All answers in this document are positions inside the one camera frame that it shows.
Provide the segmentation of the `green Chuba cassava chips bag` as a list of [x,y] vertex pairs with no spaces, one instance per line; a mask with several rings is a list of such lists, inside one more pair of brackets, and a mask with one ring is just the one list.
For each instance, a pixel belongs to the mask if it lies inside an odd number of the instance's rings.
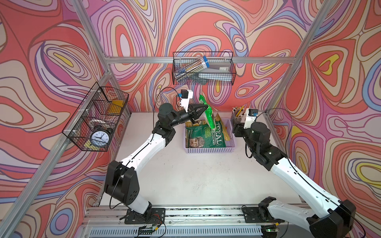
[[215,125],[215,121],[214,121],[214,117],[213,117],[213,110],[212,110],[211,106],[207,103],[207,101],[203,95],[199,96],[199,101],[200,101],[200,103],[207,105],[207,109],[204,112],[205,117],[206,117],[207,124],[209,125],[210,129],[214,131],[216,129],[216,125]]

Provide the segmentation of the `purple plastic basket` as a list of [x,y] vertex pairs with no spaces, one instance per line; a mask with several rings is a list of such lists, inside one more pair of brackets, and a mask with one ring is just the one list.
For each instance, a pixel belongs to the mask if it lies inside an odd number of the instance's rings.
[[232,125],[228,119],[216,123],[215,130],[207,124],[184,128],[186,153],[230,153],[236,147]]

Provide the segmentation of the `dark green Real chips bag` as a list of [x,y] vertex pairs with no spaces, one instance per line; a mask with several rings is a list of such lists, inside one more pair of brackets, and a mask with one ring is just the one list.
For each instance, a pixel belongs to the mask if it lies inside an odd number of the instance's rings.
[[225,137],[221,122],[215,122],[216,129],[213,131],[208,124],[186,127],[187,148],[225,148]]

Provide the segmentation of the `green yellow kettle chips bag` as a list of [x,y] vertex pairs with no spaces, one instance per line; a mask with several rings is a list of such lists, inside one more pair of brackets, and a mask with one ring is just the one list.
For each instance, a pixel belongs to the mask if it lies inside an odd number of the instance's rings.
[[[223,123],[222,118],[220,117],[219,114],[214,115],[214,121],[215,121],[215,122],[221,122],[221,124],[222,124],[223,127],[224,127],[224,129],[223,129],[223,134],[224,134],[224,137],[225,137],[225,143],[226,143],[227,141],[230,141],[230,136],[229,136],[229,134],[228,134],[227,127],[226,127],[226,125]],[[190,126],[190,127],[200,126],[200,125],[205,125],[205,124],[194,124],[193,126]]]

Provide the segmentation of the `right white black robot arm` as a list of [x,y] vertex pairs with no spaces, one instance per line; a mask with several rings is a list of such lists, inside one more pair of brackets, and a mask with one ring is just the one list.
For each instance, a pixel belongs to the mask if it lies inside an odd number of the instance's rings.
[[258,204],[259,217],[266,222],[283,220],[310,231],[315,238],[345,238],[355,222],[355,205],[341,201],[305,175],[279,148],[270,143],[266,124],[253,122],[249,127],[238,123],[233,134],[245,141],[245,154],[254,158],[284,182],[304,201],[308,209],[267,197]]

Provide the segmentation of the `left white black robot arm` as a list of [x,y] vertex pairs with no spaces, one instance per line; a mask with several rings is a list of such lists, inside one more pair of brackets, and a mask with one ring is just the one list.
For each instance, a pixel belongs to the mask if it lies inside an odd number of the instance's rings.
[[186,110],[180,111],[176,111],[169,103],[161,105],[158,121],[147,141],[127,158],[109,164],[104,193],[138,214],[147,213],[152,205],[140,195],[141,170],[154,155],[171,142],[176,134],[175,126],[187,121],[195,122],[207,109],[205,104],[189,104]]

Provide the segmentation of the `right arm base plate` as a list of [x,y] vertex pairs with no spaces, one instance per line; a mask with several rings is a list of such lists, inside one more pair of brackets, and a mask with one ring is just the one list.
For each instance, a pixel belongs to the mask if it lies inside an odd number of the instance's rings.
[[275,201],[275,197],[267,197],[262,200],[257,207],[248,207],[243,205],[241,211],[244,214],[246,223],[284,223],[282,219],[276,219],[271,216],[268,207],[269,204]]

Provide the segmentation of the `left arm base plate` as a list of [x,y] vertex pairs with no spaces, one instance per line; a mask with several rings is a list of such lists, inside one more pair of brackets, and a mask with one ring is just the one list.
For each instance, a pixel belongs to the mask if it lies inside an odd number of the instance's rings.
[[124,220],[124,223],[127,225],[152,224],[155,226],[164,223],[165,215],[165,208],[151,208],[144,214],[139,214],[131,209],[128,209],[126,215],[120,220]]

